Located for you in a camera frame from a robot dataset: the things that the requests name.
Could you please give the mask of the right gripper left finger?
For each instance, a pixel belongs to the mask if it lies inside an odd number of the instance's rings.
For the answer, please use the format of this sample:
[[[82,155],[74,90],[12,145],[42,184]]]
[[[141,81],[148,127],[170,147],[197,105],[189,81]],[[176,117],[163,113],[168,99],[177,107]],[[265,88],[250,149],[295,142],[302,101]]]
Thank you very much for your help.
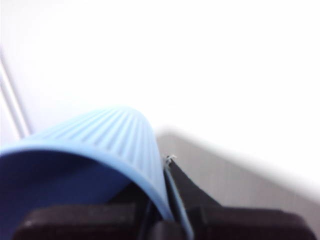
[[[101,204],[38,208],[16,228],[14,240],[135,240],[150,198],[134,183]]]

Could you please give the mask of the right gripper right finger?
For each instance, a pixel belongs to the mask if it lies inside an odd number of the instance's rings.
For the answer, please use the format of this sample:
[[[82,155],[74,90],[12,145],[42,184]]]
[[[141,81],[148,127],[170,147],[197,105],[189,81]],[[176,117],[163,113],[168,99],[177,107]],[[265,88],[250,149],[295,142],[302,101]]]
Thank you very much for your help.
[[[299,215],[278,209],[221,205],[175,163],[164,158],[164,177],[176,221],[190,240],[315,240]]]

